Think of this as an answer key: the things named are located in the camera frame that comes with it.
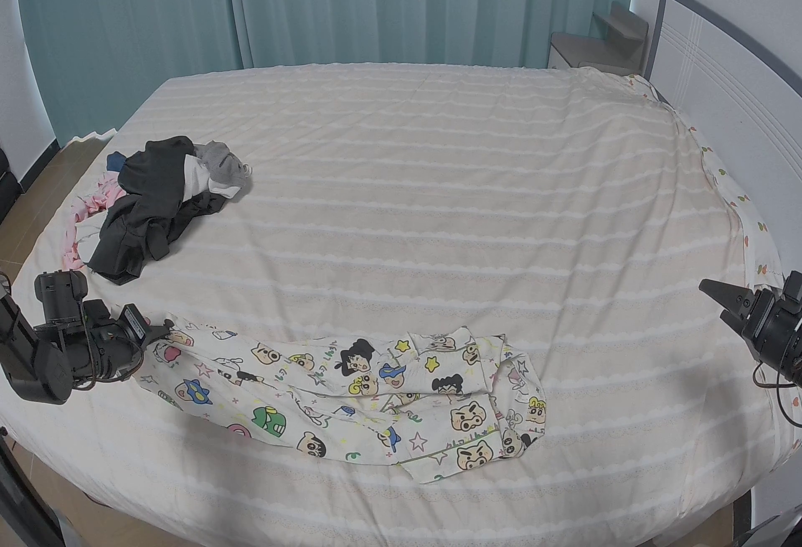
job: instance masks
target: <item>striped bed sheet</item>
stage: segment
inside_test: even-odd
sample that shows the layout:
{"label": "striped bed sheet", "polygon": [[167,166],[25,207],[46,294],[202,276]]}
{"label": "striped bed sheet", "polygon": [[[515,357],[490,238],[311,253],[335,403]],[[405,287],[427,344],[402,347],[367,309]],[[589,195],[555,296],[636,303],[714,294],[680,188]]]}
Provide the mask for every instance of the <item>striped bed sheet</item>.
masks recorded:
{"label": "striped bed sheet", "polygon": [[[505,333],[548,397],[519,460],[432,484],[177,412],[134,381],[0,421],[91,496],[206,545],[665,543],[792,451],[745,345],[697,290],[745,284],[736,213],[689,131],[590,68],[329,65],[167,81],[106,154],[187,135],[249,186],[90,298],[265,341]],[[15,282],[58,268],[68,197]]]}

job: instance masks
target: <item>bed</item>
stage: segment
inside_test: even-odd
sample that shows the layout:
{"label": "bed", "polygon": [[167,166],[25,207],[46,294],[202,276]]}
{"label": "bed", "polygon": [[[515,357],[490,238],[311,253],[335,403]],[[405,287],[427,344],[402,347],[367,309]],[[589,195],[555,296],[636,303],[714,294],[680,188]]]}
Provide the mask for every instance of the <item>bed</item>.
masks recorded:
{"label": "bed", "polygon": [[[203,74],[167,81],[74,191],[90,191],[115,150],[182,134],[226,142],[254,169],[246,192],[195,220],[140,279],[90,275],[90,297],[266,341],[506,333],[549,398],[546,436],[519,460],[417,484],[399,468],[248,441],[133,381],[62,407],[21,401],[2,381],[0,422],[89,495],[206,545],[636,545],[684,534],[799,444],[696,287],[776,283],[777,249],[799,266],[786,223],[797,209],[765,192],[777,170],[754,169],[728,144],[773,144],[795,171],[787,129],[778,150],[773,132],[746,121],[757,107],[787,126],[802,88],[788,95],[749,46],[747,63],[733,47],[743,38],[694,1],[660,10],[648,75],[661,98],[646,80],[590,68]],[[722,138],[706,105],[722,86],[697,64],[716,62],[750,84],[743,139]],[[697,132],[759,213],[723,199]],[[41,307],[30,288],[59,267],[70,200],[15,281],[32,321]],[[775,240],[759,228],[747,254],[756,224],[743,215],[756,214]]]}

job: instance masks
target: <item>pajama pants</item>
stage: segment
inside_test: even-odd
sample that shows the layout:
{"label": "pajama pants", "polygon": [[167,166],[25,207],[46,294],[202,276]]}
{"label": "pajama pants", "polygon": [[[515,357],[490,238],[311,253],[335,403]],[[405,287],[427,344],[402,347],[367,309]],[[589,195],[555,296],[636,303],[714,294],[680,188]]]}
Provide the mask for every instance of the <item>pajama pants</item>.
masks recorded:
{"label": "pajama pants", "polygon": [[527,354],[505,336],[408,334],[264,342],[171,316],[141,387],[268,444],[331,460],[400,464],[432,482],[514,458],[545,432]]}

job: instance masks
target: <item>floor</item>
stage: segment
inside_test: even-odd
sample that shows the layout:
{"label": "floor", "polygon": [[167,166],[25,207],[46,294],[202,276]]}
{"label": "floor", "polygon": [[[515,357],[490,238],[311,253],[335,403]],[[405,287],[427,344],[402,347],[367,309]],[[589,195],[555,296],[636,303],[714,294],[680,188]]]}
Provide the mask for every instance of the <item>floor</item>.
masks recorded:
{"label": "floor", "polygon": [[[36,239],[95,160],[105,142],[88,139],[71,142],[60,151],[0,224],[0,270],[14,281]],[[50,506],[58,508],[84,538],[88,547],[197,547],[124,513],[95,503],[35,455],[11,441],[17,462]],[[733,508],[727,505],[671,547],[725,547],[732,541]],[[22,543],[0,519],[0,544],[22,547]]]}

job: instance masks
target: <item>white headboard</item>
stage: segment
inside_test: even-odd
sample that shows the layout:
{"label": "white headboard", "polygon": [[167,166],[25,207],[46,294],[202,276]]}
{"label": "white headboard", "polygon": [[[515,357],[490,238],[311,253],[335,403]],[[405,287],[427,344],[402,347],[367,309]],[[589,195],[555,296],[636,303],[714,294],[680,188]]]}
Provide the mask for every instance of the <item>white headboard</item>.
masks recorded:
{"label": "white headboard", "polygon": [[802,270],[802,79],[695,0],[660,0],[645,77],[755,202],[784,274]]}

